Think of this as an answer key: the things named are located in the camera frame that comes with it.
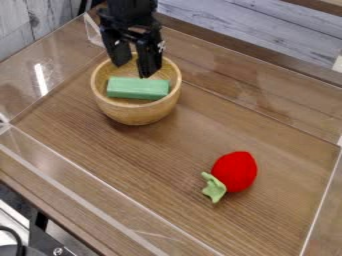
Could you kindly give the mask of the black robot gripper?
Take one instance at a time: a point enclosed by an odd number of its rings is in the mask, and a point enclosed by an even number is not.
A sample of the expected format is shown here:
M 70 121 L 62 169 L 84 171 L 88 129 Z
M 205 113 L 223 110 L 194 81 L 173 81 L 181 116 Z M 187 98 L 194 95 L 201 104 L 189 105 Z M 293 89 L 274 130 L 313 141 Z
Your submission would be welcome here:
M 101 35 L 110 59 L 117 67 L 133 59 L 130 43 L 137 43 L 138 70 L 142 78 L 162 68 L 162 24 L 155 18 L 158 0 L 107 0 L 98 9 Z

